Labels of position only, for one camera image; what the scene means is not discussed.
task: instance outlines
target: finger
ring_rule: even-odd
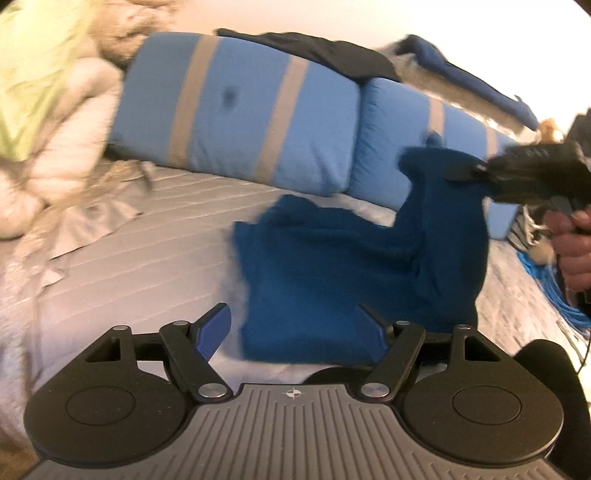
[[[591,236],[565,233],[552,239],[552,247],[563,257],[584,257],[591,253]]]
[[[583,230],[591,231],[591,209],[578,210],[573,213],[573,223]]]
[[[544,215],[544,224],[555,235],[561,235],[574,230],[573,220],[560,212],[546,212]]]
[[[582,257],[560,257],[559,265],[563,275],[591,273],[591,254]]]
[[[591,288],[591,273],[565,275],[564,284],[569,290],[585,291]]]

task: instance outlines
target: blue pillow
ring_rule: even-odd
[[[237,38],[157,33],[125,79],[120,156],[328,196],[347,188],[359,88]]]
[[[347,194],[399,210],[410,192],[398,162],[408,147],[424,145],[431,132],[443,145],[486,159],[511,140],[474,117],[397,82],[373,79],[362,90],[359,133]],[[504,239],[517,212],[515,205],[491,202],[489,235]]]

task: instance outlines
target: tan stripe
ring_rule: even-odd
[[[443,136],[445,125],[445,111],[443,102],[433,97],[429,98],[429,131]]]
[[[187,150],[195,121],[195,112],[199,107],[199,99],[207,78],[209,64],[220,40],[221,37],[201,35],[197,46],[195,46],[178,96],[177,110],[170,131],[170,143],[168,144],[169,167],[187,167]]]
[[[258,183],[271,184],[273,180],[309,64],[307,60],[290,56],[281,87],[277,92],[275,106],[267,127],[267,136],[256,164],[254,181]]]
[[[484,197],[482,200],[482,211],[484,212],[484,218],[488,219],[488,210],[491,208],[491,199]]]
[[[486,130],[486,158],[494,157],[499,150],[496,131],[490,125],[484,124]]]

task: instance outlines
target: blue blanket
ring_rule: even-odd
[[[356,306],[428,331],[476,325],[488,233],[481,184],[441,176],[471,155],[411,148],[400,169],[411,193],[391,228],[346,209],[283,196],[255,224],[236,223],[233,240],[249,287],[243,352],[266,362],[369,365],[355,334]]]
[[[480,78],[449,63],[443,53],[427,40],[417,35],[409,35],[398,43],[396,49],[396,55],[404,55],[405,53],[413,53],[417,63],[424,69],[436,73],[454,85],[478,95],[497,106],[503,112],[515,117],[527,128],[537,130],[538,119],[531,111],[531,108],[519,97],[515,101],[480,80]]]

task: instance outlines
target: plush toy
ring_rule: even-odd
[[[553,118],[547,118],[540,122],[537,137],[540,143],[560,143],[564,139],[564,134]]]
[[[103,58],[123,68],[145,39],[172,28],[180,0],[104,0],[90,35]]]

